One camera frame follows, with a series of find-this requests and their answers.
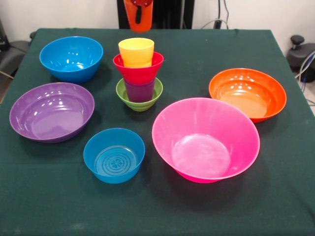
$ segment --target blue bowl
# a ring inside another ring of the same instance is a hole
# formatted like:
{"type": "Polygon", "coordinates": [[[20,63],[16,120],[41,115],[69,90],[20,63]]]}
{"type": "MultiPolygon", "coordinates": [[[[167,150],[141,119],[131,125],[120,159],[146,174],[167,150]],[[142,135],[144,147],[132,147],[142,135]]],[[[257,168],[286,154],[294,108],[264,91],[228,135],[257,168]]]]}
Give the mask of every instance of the blue bowl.
{"type": "Polygon", "coordinates": [[[123,183],[137,174],[144,154],[144,142],[139,135],[113,128],[95,134],[86,144],[83,158],[99,180],[123,183]]]}
{"type": "Polygon", "coordinates": [[[96,73],[103,48],[94,39],[72,36],[47,44],[40,52],[42,65],[57,79],[81,84],[96,73]]]}

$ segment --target white wall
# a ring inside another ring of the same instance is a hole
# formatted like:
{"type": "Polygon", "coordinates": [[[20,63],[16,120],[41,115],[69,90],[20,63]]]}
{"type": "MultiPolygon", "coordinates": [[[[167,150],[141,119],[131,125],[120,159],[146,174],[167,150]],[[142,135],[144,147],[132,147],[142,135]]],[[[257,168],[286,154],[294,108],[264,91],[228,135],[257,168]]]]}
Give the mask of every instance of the white wall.
{"type": "MultiPolygon", "coordinates": [[[[218,15],[217,0],[195,0],[192,27],[218,15]]],[[[281,50],[301,34],[315,42],[315,0],[226,0],[230,29],[271,29],[281,50]]],[[[221,17],[226,12],[221,0],[221,17]]],[[[116,0],[0,0],[0,18],[9,41],[29,40],[38,28],[118,28],[116,0]]]]}
{"type": "Polygon", "coordinates": [[[118,28],[116,0],[0,0],[9,41],[27,40],[38,28],[118,28]]]}
{"type": "MultiPolygon", "coordinates": [[[[230,29],[270,29],[284,54],[294,34],[315,43],[315,0],[226,0],[226,4],[230,29]]],[[[199,29],[217,16],[218,0],[195,0],[192,27],[199,29]]],[[[223,0],[221,18],[226,19],[223,0]]]]}

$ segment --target cup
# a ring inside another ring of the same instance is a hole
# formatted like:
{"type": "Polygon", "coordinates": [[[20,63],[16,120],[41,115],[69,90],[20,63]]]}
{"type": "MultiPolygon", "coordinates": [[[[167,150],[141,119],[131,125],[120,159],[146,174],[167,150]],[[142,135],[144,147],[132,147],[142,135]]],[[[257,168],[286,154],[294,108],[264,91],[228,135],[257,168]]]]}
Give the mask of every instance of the cup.
{"type": "Polygon", "coordinates": [[[154,41],[148,38],[128,38],[118,44],[124,67],[140,68],[152,65],[154,41]]]}
{"type": "Polygon", "coordinates": [[[155,79],[158,70],[164,61],[162,54],[154,52],[152,57],[152,66],[143,68],[127,68],[120,54],[114,57],[113,62],[118,71],[122,74],[124,80],[129,84],[143,85],[155,79]]]}
{"type": "Polygon", "coordinates": [[[143,85],[130,84],[124,80],[127,96],[130,102],[147,102],[153,97],[155,78],[143,85]]]}

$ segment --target table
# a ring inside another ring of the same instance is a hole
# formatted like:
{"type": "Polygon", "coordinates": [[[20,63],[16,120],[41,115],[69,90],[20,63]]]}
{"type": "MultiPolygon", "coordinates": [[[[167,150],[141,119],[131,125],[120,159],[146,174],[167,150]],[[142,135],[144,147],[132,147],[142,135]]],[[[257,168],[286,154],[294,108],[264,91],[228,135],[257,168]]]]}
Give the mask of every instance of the table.
{"type": "Polygon", "coordinates": [[[0,107],[0,235],[315,235],[315,119],[269,30],[39,29],[0,107]],[[95,98],[85,129],[60,144],[40,144],[9,125],[14,101],[29,89],[56,82],[40,64],[40,50],[70,35],[104,47],[95,77],[83,84],[95,98]],[[148,111],[129,109],[116,95],[121,78],[112,59],[118,42],[143,36],[165,57],[158,73],[164,92],[148,111]],[[192,183],[159,157],[151,138],[157,114],[188,97],[209,97],[209,80],[232,67],[276,78],[287,105],[256,124],[261,150],[243,174],[212,184],[192,183]],[[130,181],[100,182],[83,162],[95,133],[112,127],[137,132],[146,145],[130,181]]]}

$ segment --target bowl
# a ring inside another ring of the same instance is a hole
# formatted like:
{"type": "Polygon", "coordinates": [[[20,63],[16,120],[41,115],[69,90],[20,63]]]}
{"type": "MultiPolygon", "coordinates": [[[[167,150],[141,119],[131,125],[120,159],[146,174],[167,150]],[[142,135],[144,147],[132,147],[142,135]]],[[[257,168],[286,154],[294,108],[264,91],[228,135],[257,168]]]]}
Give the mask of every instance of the bowl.
{"type": "Polygon", "coordinates": [[[86,166],[101,181],[122,183],[134,177],[143,161],[144,142],[135,132],[112,128],[95,134],[86,144],[86,166]]]}
{"type": "Polygon", "coordinates": [[[12,106],[10,124],[25,138],[59,143],[79,133],[94,111],[94,99],[85,88],[51,83],[24,93],[12,106]]]}
{"type": "Polygon", "coordinates": [[[124,83],[124,80],[121,79],[116,85],[116,93],[118,97],[131,109],[137,112],[143,112],[148,110],[150,107],[152,107],[155,102],[158,100],[158,98],[161,96],[163,92],[163,84],[162,82],[156,78],[155,84],[154,84],[154,91],[153,91],[153,97],[148,102],[130,102],[128,99],[126,86],[124,83]]]}
{"type": "Polygon", "coordinates": [[[154,41],[148,38],[128,38],[118,43],[125,67],[140,68],[152,64],[154,41]]]}
{"type": "Polygon", "coordinates": [[[122,74],[123,78],[128,83],[135,85],[147,84],[154,80],[163,62],[163,55],[157,52],[153,53],[152,66],[143,68],[124,67],[124,62],[120,54],[116,55],[113,59],[114,65],[122,74]]]}
{"type": "Polygon", "coordinates": [[[72,36],[47,44],[41,50],[39,60],[57,79],[81,84],[96,73],[102,57],[100,43],[91,38],[72,36]]]}
{"type": "Polygon", "coordinates": [[[162,110],[153,123],[152,139],[168,165],[197,183],[239,175],[254,163],[260,148],[258,131],[243,112],[203,97],[162,110]]]}
{"type": "Polygon", "coordinates": [[[227,102],[261,122],[280,113],[286,104],[281,84],[261,71],[233,68],[215,75],[209,84],[210,96],[227,102]]]}

